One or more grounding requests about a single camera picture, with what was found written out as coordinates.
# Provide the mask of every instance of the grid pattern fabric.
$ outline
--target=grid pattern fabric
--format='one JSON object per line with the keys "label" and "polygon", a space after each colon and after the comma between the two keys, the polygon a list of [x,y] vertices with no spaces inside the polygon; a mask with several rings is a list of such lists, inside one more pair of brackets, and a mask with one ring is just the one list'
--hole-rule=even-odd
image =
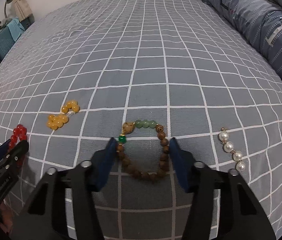
{"label": "grid pattern fabric", "polygon": [[[46,127],[70,99],[81,110]],[[18,213],[44,172],[75,167],[103,149],[125,121],[156,120],[211,168],[234,168],[218,139],[229,128],[242,173],[282,235],[282,81],[262,56],[201,0],[81,0],[34,23],[0,65],[0,144],[22,123],[30,150],[8,204]],[[137,129],[125,152],[155,171],[156,132]],[[192,196],[170,173],[155,185],[116,163],[94,194],[106,239],[178,239]],[[68,230],[75,238],[71,193]],[[211,238],[217,234],[216,191]]]}

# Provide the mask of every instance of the brown wooden bead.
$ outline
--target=brown wooden bead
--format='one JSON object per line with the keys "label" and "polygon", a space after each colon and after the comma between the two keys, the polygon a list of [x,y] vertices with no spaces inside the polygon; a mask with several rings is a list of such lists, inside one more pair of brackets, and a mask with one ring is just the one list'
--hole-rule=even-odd
{"label": "brown wooden bead", "polygon": [[169,171],[169,163],[165,161],[159,161],[159,166],[164,171]]}
{"label": "brown wooden bead", "polygon": [[164,139],[161,140],[160,143],[161,143],[162,146],[167,146],[169,144],[169,141],[166,138],[164,138]]}
{"label": "brown wooden bead", "polygon": [[156,130],[157,132],[163,132],[163,126],[160,125],[160,124],[157,124],[157,126],[155,127],[155,130]]}
{"label": "brown wooden bead", "polygon": [[158,132],[158,138],[160,140],[164,139],[165,138],[165,132]]}
{"label": "brown wooden bead", "polygon": [[167,146],[167,145],[163,146],[163,152],[169,153],[169,146]]}
{"label": "brown wooden bead", "polygon": [[117,151],[119,151],[119,152],[123,152],[124,151],[124,147],[123,147],[122,144],[118,144]]}
{"label": "brown wooden bead", "polygon": [[135,170],[135,172],[132,174],[132,177],[134,177],[135,179],[140,179],[142,176],[141,171]]}
{"label": "brown wooden bead", "polygon": [[125,157],[123,160],[122,160],[122,166],[123,167],[126,167],[128,166],[129,164],[131,163],[130,159]]}
{"label": "brown wooden bead", "polygon": [[135,171],[136,171],[136,167],[135,167],[135,165],[133,165],[133,164],[129,164],[128,166],[127,166],[127,173],[129,173],[129,174],[133,174]]}
{"label": "brown wooden bead", "polygon": [[149,176],[152,183],[155,183],[158,180],[158,176],[156,173],[151,173]]}
{"label": "brown wooden bead", "polygon": [[132,133],[134,130],[134,124],[133,122],[125,122],[122,125],[123,130],[125,131],[125,133]]}
{"label": "brown wooden bead", "polygon": [[141,179],[150,180],[150,175],[148,172],[142,172]]}
{"label": "brown wooden bead", "polygon": [[119,160],[122,161],[125,158],[124,152],[118,152]]}
{"label": "brown wooden bead", "polygon": [[163,178],[166,175],[166,172],[163,171],[162,169],[158,169],[157,175],[158,175],[159,178]]}
{"label": "brown wooden bead", "polygon": [[166,153],[162,153],[160,156],[160,161],[165,161],[167,162],[169,160],[169,155]]}

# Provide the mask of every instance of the teal cloth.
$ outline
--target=teal cloth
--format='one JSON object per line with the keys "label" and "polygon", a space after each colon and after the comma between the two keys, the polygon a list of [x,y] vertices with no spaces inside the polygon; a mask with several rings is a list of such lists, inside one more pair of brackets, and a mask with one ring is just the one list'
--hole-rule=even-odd
{"label": "teal cloth", "polygon": [[25,29],[20,23],[18,18],[14,18],[8,25],[7,27],[10,30],[11,36],[14,41],[17,41],[18,38],[24,33]]}

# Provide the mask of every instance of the dark green bead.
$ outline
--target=dark green bead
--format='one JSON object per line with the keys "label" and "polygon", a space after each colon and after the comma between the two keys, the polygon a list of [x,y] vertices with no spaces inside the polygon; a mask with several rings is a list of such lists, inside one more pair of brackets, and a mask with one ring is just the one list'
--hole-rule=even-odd
{"label": "dark green bead", "polygon": [[147,119],[145,119],[145,120],[142,121],[142,126],[143,126],[144,128],[148,128],[149,125],[150,125],[150,122],[149,122]]}
{"label": "dark green bead", "polygon": [[127,138],[126,138],[125,136],[123,136],[123,135],[120,135],[120,136],[118,137],[118,140],[119,140],[119,142],[121,142],[121,143],[125,143],[125,142],[127,141]]}
{"label": "dark green bead", "polygon": [[150,123],[149,126],[150,126],[151,128],[155,128],[155,127],[157,126],[157,122],[156,122],[155,120],[151,120],[149,123]]}
{"label": "dark green bead", "polygon": [[141,120],[136,120],[134,126],[137,127],[137,128],[141,128],[142,127],[142,121]]}

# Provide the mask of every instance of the bracelet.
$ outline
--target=bracelet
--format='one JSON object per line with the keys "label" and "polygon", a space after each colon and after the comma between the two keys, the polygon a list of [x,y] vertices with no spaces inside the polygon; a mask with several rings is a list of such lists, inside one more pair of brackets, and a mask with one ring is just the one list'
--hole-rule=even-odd
{"label": "bracelet", "polygon": [[[156,172],[144,172],[138,170],[137,167],[131,163],[131,160],[124,154],[123,144],[127,141],[125,135],[132,133],[135,127],[155,128],[158,133],[157,136],[163,147],[163,153],[160,156],[159,168]],[[133,178],[140,180],[149,180],[154,183],[158,179],[163,178],[166,175],[166,172],[169,171],[169,141],[165,138],[166,135],[163,130],[163,126],[153,120],[136,120],[135,122],[125,122],[122,125],[122,133],[118,137],[117,155],[119,160],[121,160],[124,170]]]}

